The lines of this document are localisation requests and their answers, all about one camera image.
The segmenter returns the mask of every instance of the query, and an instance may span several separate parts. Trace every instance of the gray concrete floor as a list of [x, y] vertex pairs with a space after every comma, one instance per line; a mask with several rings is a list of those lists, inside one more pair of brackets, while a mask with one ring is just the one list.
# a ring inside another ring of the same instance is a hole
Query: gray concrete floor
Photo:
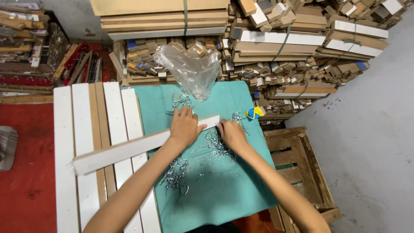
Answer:
[[368, 71], [286, 122], [308, 128], [343, 214], [333, 232], [413, 232], [413, 10]]

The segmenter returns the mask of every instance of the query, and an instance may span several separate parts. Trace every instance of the hand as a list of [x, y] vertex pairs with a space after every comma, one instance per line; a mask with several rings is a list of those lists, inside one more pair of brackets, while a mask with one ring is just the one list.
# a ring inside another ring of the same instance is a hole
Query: hand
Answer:
[[236, 121], [222, 119], [217, 127], [220, 130], [223, 141], [239, 155], [241, 151], [249, 146], [244, 130]]
[[183, 106], [181, 114], [178, 109], [174, 109], [174, 117], [171, 123], [171, 136], [176, 143], [181, 143], [184, 147], [191, 145], [198, 137], [200, 132], [207, 127], [206, 124], [198, 126], [198, 115], [192, 109]]

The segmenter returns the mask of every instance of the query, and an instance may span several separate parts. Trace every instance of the right hand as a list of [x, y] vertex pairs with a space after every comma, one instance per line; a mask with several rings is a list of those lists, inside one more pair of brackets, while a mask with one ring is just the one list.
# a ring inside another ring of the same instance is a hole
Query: right hand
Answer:
[[243, 149], [249, 146], [244, 130], [236, 121], [227, 121], [222, 119], [217, 127], [220, 130], [221, 138], [226, 145], [240, 154]]

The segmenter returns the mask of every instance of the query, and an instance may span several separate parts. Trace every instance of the left hand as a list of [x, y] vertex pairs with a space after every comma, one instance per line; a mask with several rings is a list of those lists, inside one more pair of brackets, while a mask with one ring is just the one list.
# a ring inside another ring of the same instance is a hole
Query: left hand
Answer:
[[181, 108], [181, 114], [178, 109], [174, 109], [174, 117], [171, 123], [171, 136], [177, 143], [182, 143], [184, 147], [191, 145], [198, 137], [200, 132], [207, 127], [206, 124], [198, 126], [198, 115], [194, 114], [190, 108], [183, 106]]

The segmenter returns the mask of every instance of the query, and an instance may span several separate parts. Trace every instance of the gray object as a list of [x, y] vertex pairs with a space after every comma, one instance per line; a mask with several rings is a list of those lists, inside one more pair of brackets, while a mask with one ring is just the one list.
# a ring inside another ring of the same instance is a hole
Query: gray object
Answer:
[[0, 172], [13, 166], [17, 146], [17, 131], [9, 126], [0, 126]]

